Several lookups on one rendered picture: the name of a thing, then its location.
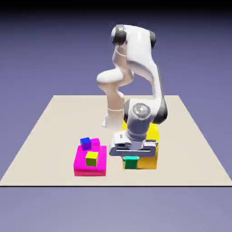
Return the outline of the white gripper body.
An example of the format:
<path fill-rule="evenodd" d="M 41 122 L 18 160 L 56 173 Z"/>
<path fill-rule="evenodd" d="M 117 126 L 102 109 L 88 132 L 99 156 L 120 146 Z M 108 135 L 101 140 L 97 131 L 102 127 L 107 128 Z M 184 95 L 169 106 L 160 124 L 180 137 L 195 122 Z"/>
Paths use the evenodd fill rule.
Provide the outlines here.
<path fill-rule="evenodd" d="M 111 147 L 109 155 L 110 156 L 138 156 L 138 157 L 152 157 L 155 156 L 156 150 L 158 148 L 158 142 L 155 140 L 146 140 L 141 149 L 132 149 L 130 144 L 121 143 L 115 144 Z"/>

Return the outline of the small blue cube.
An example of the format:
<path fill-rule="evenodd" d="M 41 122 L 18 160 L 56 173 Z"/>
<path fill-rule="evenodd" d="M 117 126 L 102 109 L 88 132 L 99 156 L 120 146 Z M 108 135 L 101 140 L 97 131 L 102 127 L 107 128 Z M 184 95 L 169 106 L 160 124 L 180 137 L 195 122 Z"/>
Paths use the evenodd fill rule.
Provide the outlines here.
<path fill-rule="evenodd" d="M 90 150 L 92 148 L 92 143 L 89 137 L 81 138 L 80 144 L 83 150 Z"/>

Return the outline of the small green cube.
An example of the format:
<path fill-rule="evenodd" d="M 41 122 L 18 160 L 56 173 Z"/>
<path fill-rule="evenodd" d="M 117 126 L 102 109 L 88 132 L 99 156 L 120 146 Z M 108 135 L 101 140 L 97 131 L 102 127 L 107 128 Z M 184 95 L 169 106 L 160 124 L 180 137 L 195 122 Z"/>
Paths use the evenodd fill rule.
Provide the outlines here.
<path fill-rule="evenodd" d="M 138 156 L 125 156 L 123 157 L 123 168 L 124 169 L 138 169 Z"/>

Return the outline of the small yellow cube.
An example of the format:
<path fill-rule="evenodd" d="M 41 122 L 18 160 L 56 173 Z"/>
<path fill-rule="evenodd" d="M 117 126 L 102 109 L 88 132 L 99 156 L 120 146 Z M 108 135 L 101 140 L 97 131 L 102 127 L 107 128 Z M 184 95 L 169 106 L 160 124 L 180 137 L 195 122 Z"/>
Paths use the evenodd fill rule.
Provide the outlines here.
<path fill-rule="evenodd" d="M 86 160 L 86 166 L 97 167 L 98 152 L 88 151 L 85 160 Z"/>

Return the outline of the large yellow box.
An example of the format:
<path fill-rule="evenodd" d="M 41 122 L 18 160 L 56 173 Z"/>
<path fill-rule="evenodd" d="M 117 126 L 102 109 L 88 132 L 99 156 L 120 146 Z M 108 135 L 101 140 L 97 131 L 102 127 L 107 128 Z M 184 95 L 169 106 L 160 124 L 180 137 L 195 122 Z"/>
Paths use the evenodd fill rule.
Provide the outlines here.
<path fill-rule="evenodd" d="M 157 142 L 160 141 L 160 135 L 158 126 L 156 124 L 150 123 L 146 140 L 155 140 Z M 156 150 L 155 156 L 152 157 L 139 157 L 138 160 L 138 169 L 156 169 L 157 166 L 157 159 L 158 159 L 158 151 L 159 151 L 159 145 Z"/>

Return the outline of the small magenta cube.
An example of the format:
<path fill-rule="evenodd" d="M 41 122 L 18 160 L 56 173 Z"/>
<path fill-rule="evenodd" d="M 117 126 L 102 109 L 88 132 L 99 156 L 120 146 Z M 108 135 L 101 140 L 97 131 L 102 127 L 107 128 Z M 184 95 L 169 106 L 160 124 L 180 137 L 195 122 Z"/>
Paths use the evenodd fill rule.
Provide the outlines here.
<path fill-rule="evenodd" d="M 100 150 L 100 141 L 98 138 L 91 139 L 91 151 L 98 152 Z"/>

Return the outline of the large magenta box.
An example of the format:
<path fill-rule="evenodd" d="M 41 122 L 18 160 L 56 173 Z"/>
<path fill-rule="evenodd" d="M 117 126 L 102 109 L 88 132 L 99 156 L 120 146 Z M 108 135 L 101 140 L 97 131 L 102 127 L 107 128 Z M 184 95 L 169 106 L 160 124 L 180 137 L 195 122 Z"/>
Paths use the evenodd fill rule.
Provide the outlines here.
<path fill-rule="evenodd" d="M 105 176 L 107 148 L 100 145 L 91 150 L 78 146 L 73 164 L 74 176 Z"/>

